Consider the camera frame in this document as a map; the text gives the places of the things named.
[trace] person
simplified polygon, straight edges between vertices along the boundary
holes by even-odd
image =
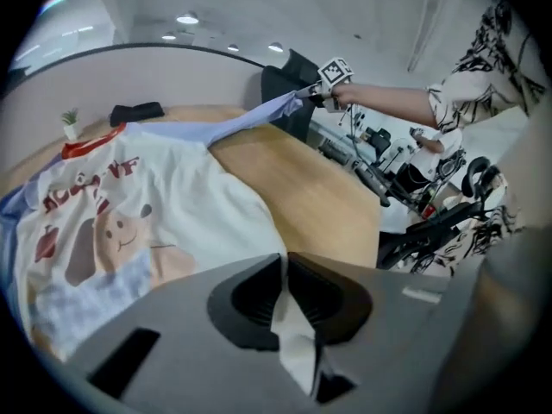
[[[470,48],[441,84],[425,90],[348,84],[336,86],[331,95],[341,105],[360,104],[442,133],[469,127],[514,106],[530,116],[543,97],[547,75],[542,66],[532,67],[531,78],[522,72],[530,35],[522,36],[520,41],[516,29],[521,28],[521,23],[513,22],[508,3],[494,2],[481,17]],[[523,227],[516,199],[507,189],[502,204],[486,221],[417,260],[411,272],[423,273],[430,268],[432,272],[452,275],[461,259],[486,253]]]
[[[460,150],[462,143],[462,132],[459,129],[446,134],[437,132],[431,139],[424,138],[415,129],[411,130],[411,135],[422,148],[412,156],[410,163],[393,180],[393,183],[400,184],[406,193],[412,193],[434,181],[439,162]]]

